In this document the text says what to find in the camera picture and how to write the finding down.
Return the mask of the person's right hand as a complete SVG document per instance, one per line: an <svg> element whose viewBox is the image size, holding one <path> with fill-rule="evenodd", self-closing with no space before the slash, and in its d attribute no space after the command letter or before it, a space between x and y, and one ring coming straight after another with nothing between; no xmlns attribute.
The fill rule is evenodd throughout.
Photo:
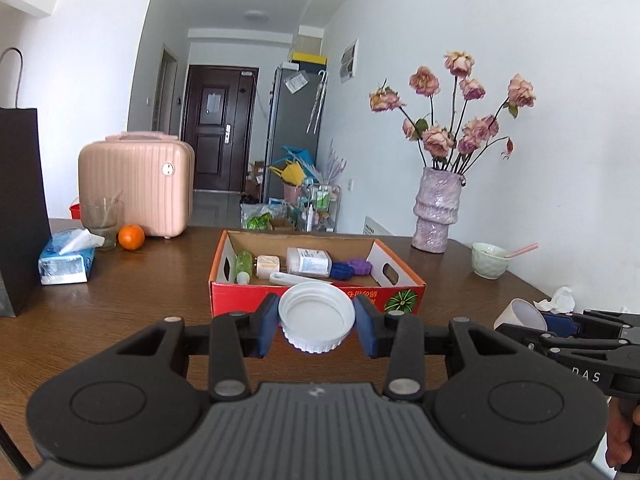
<svg viewBox="0 0 640 480"><path fill-rule="evenodd" d="M608 402L605 460L609 467L620 468L631 459L629 439L631 430L638 425L639 408L635 408L631 415L624 415L620 411L620 400L612 398Z"/></svg>

